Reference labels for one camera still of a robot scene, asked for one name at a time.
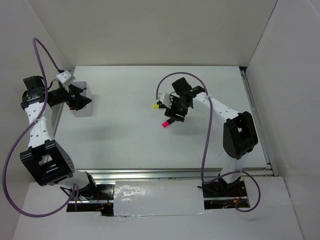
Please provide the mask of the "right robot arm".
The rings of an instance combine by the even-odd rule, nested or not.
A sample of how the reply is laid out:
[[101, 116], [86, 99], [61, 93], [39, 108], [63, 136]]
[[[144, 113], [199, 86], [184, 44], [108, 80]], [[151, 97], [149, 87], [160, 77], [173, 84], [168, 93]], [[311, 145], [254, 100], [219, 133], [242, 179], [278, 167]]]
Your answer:
[[218, 190], [223, 196], [230, 196], [241, 179], [245, 158], [258, 144], [253, 117], [248, 111], [239, 112], [224, 105], [200, 85], [192, 87], [182, 77], [172, 83], [173, 93], [157, 93], [157, 100], [165, 106], [165, 116], [183, 122], [190, 108], [209, 117], [208, 126], [213, 122], [222, 126], [222, 146], [227, 160], [222, 168]]

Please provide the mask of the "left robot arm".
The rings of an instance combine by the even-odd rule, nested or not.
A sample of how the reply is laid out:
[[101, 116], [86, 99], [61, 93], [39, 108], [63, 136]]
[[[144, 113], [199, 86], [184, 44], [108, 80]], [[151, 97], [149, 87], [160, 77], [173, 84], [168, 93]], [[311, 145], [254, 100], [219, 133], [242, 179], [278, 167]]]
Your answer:
[[45, 89], [41, 76], [25, 78], [26, 91], [22, 95], [21, 107], [27, 114], [30, 137], [27, 150], [20, 153], [20, 160], [40, 186], [78, 186], [78, 194], [86, 200], [97, 197], [99, 187], [86, 171], [75, 168], [68, 153], [58, 144], [52, 126], [52, 107], [67, 104], [73, 110], [81, 110], [92, 102], [82, 95], [83, 89], [73, 85], [75, 77], [68, 71], [56, 76], [59, 87]]

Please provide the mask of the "pink highlighter marker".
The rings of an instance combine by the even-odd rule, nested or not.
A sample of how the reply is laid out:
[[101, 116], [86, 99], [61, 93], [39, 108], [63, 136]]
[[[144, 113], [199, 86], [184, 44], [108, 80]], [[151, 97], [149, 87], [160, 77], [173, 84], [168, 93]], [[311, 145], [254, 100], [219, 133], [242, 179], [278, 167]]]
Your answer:
[[168, 119], [167, 121], [163, 122], [161, 125], [163, 128], [167, 128], [168, 126], [170, 126], [175, 120], [174, 119]]

